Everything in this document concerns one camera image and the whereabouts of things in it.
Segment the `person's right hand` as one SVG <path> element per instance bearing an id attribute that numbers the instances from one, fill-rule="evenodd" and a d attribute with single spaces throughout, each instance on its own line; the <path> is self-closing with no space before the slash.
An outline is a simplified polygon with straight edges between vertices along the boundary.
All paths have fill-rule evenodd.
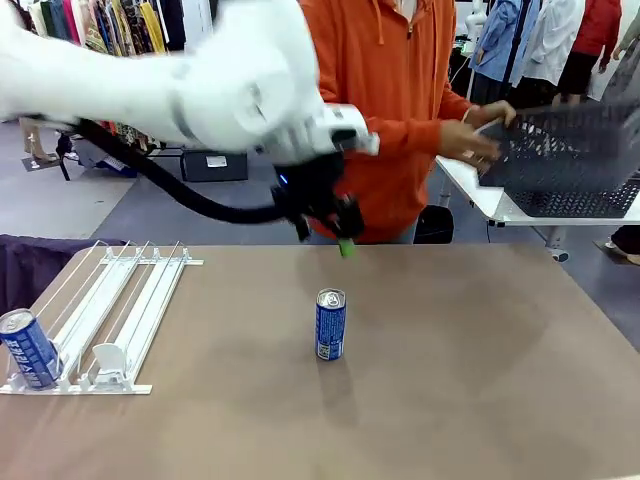
<path id="1" fill-rule="evenodd" d="M 466 163 L 479 168 L 499 157 L 498 144 L 475 132 L 469 124 L 456 120 L 445 120 L 439 127 L 437 154 L 441 157 Z"/>

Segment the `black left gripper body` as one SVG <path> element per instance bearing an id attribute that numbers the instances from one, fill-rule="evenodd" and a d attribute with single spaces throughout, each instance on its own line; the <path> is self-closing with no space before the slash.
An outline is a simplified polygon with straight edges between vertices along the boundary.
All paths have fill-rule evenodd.
<path id="1" fill-rule="evenodd" d="M 284 217 L 295 227 L 295 219 L 315 219 L 336 238 L 353 238 L 364 231 L 364 220 L 355 198 L 338 196 L 335 184 L 344 173 L 344 155 L 332 153 L 297 165 L 275 165 L 278 185 L 272 198 Z"/>

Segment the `person's left hand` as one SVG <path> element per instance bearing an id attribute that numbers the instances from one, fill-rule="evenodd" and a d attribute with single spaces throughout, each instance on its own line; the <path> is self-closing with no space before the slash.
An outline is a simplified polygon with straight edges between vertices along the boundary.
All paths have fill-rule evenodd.
<path id="1" fill-rule="evenodd" d="M 500 100 L 487 105 L 472 105 L 465 113 L 463 122 L 477 130 L 498 120 L 509 126 L 515 117 L 515 109 L 507 101 Z"/>

